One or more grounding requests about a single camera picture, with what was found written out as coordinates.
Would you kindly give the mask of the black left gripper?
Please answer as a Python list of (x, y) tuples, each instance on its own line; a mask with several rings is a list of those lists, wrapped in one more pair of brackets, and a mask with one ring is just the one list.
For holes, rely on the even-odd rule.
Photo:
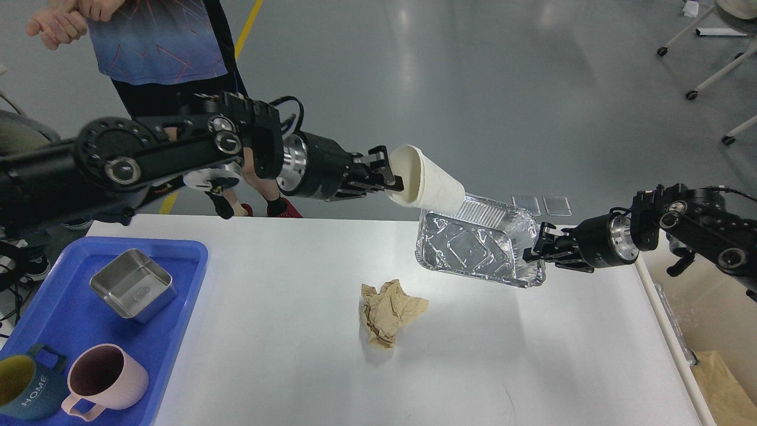
[(405, 189), (400, 177), (392, 184), (360, 180), (365, 172), (394, 178), (385, 145), (373, 147), (367, 154), (349, 153), (335, 140), (300, 132), (285, 138), (282, 148), (283, 165), (276, 183), (286, 196), (332, 202)]

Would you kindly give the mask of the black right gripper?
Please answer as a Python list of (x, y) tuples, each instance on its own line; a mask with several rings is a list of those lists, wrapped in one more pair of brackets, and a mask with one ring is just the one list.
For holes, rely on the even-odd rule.
[(608, 213), (587, 219), (579, 226), (557, 227), (542, 222), (535, 240), (536, 249), (568, 249), (536, 251), (526, 249), (523, 260), (544, 260), (557, 269), (580, 271), (580, 254), (570, 247), (577, 246), (582, 259), (594, 269), (605, 269), (635, 263), (640, 250), (632, 240), (632, 221), (623, 213)]

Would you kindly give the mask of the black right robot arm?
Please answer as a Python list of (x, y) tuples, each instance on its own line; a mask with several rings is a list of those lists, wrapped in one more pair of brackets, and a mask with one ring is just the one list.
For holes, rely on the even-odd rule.
[(681, 183), (640, 191), (630, 207), (613, 207), (560, 234), (554, 234), (554, 224), (543, 222), (522, 258), (593, 273), (635, 263), (640, 253), (657, 248), (664, 233), (669, 250), (678, 256), (666, 270), (668, 275), (678, 277), (700, 256), (741, 283), (746, 296), (755, 299), (756, 224), (726, 210), (724, 195), (729, 192), (733, 189), (690, 189)]

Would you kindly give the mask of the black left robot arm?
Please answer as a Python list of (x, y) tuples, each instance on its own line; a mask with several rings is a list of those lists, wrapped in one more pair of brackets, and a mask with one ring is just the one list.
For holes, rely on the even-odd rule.
[(2, 235), (25, 234), (76, 218), (127, 225), (157, 199), (151, 187), (175, 177), (242, 162), (253, 151), (256, 174), (285, 196), (327, 202), (378, 191), (401, 192), (386, 146), (367, 156), (301, 130), (305, 108), (281, 119), (279, 105), (238, 93), (191, 95), (178, 114), (98, 118), (79, 135), (2, 156)]

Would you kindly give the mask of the person's left hand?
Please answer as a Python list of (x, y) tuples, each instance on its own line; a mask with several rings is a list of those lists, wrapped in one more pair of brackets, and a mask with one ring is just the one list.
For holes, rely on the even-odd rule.
[(90, 21), (109, 22), (125, 4), (125, 0), (76, 1), (74, 8)]

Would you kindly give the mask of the person's right hand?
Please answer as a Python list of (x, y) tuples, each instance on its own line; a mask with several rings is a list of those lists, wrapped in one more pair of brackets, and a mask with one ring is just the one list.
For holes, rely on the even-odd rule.
[(34, 11), (26, 25), (28, 36), (37, 36), (48, 50), (70, 45), (88, 32), (86, 19), (74, 4), (54, 4)]

